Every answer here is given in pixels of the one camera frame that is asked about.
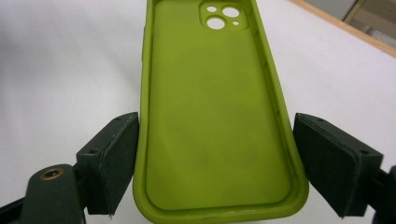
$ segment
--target white backdrop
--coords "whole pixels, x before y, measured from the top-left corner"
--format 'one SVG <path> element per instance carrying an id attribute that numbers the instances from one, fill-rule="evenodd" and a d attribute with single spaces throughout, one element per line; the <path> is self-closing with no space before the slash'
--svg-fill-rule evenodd
<path id="1" fill-rule="evenodd" d="M 396 164 L 396 59 L 285 0 L 259 0 L 285 100 L 322 117 Z M 76 153 L 111 119 L 139 110 L 146 1 L 0 1 L 0 206 L 29 177 Z M 296 215 L 253 223 L 371 223 L 339 218 L 310 189 Z M 131 187 L 116 215 L 89 223 L 149 223 Z"/>

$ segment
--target silicone phone case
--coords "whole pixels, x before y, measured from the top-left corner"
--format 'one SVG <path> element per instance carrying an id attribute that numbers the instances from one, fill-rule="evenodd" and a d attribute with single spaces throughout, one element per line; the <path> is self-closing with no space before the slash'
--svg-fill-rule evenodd
<path id="1" fill-rule="evenodd" d="M 142 60 L 134 199 L 147 219 L 257 220 L 304 205 L 308 182 L 254 1 L 148 0 Z"/>

